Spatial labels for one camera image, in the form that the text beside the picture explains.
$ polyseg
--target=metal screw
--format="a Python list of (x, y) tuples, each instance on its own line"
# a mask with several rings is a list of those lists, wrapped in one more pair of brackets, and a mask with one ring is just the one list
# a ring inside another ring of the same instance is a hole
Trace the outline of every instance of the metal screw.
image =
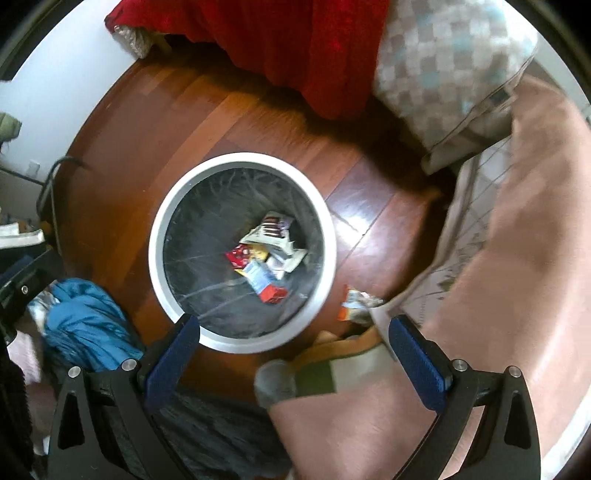
[(509, 367), (509, 375), (515, 378), (519, 378), (521, 376), (521, 370), (519, 368), (511, 365)]
[(468, 370), (468, 362), (466, 362), (465, 360), (461, 360), (459, 358), (456, 358), (452, 362), (452, 366), (455, 370), (459, 372), (465, 372), (466, 370)]
[(126, 372), (131, 372), (137, 366), (138, 362), (134, 358), (128, 358), (127, 360), (124, 360), (121, 364), (121, 368)]
[(78, 375), (80, 375), (81, 371), (82, 369), (80, 367), (72, 367), (68, 370), (68, 377), (76, 378)]

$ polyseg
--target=green cloth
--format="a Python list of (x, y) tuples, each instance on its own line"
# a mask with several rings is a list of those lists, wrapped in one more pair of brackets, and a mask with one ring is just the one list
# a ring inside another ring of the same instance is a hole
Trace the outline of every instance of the green cloth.
[(8, 142), (18, 137), (21, 125), (16, 118), (7, 113), (0, 112), (0, 143)]

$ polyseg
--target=trash can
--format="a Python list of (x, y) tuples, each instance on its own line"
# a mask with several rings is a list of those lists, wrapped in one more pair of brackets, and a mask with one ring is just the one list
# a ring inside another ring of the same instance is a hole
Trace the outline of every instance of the trash can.
[[(270, 210), (294, 218), (291, 239), (308, 250), (283, 279), (288, 294), (277, 304), (263, 303), (225, 256)], [(202, 344), (262, 352), (291, 340), (322, 307), (335, 275), (335, 232), (322, 196), (296, 168), (233, 153), (198, 165), (173, 186), (152, 226), (148, 262), (172, 321), (196, 315)]]

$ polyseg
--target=blue clothing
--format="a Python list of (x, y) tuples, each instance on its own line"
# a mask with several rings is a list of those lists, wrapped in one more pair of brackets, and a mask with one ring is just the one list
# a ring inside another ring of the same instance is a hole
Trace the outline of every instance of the blue clothing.
[(60, 302), (47, 315), (45, 341), (61, 356), (90, 371), (115, 370), (143, 351), (123, 312), (91, 281), (68, 278), (51, 291)]

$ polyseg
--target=checkered pillow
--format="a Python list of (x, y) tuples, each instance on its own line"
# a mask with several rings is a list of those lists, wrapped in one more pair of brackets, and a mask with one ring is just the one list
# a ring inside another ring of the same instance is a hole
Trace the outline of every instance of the checkered pillow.
[(392, 0), (374, 94), (405, 119), (427, 164), (451, 157), (426, 165), (434, 171), (506, 136), (512, 90), (536, 43), (535, 28), (504, 0)]

